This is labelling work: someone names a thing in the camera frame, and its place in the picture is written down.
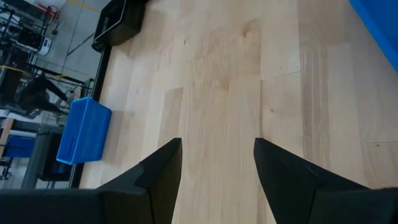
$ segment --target wood grain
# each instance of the wood grain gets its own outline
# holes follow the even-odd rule
[[[183,139],[174,223],[275,223],[252,150],[263,136],[370,187],[398,186],[398,74],[347,0],[161,0],[115,47],[97,187]]]

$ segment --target blue object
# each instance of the blue object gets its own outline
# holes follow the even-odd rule
[[[112,111],[93,99],[75,100],[63,131],[57,160],[66,164],[102,158]]]
[[[21,136],[9,136],[6,144],[6,157],[10,158],[30,158],[35,146],[34,138]]]
[[[398,72],[398,0],[350,0],[377,44]]]

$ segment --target blue basket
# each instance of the blue basket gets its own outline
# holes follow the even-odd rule
[[[112,111],[89,97],[75,100],[62,134],[57,160],[66,164],[102,157]]]
[[[384,55],[398,72],[398,1],[350,1]]]

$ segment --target blue plastic crate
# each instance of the blue plastic crate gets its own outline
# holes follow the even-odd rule
[[[75,100],[62,134],[57,160],[66,164],[102,158],[112,111],[89,97]]]
[[[398,0],[350,0],[384,55],[398,72]]]

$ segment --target blue bin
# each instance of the blue bin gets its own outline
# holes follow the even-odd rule
[[[377,44],[398,72],[398,0],[350,0]]]
[[[112,111],[89,97],[75,100],[62,134],[57,160],[77,164],[101,160]]]

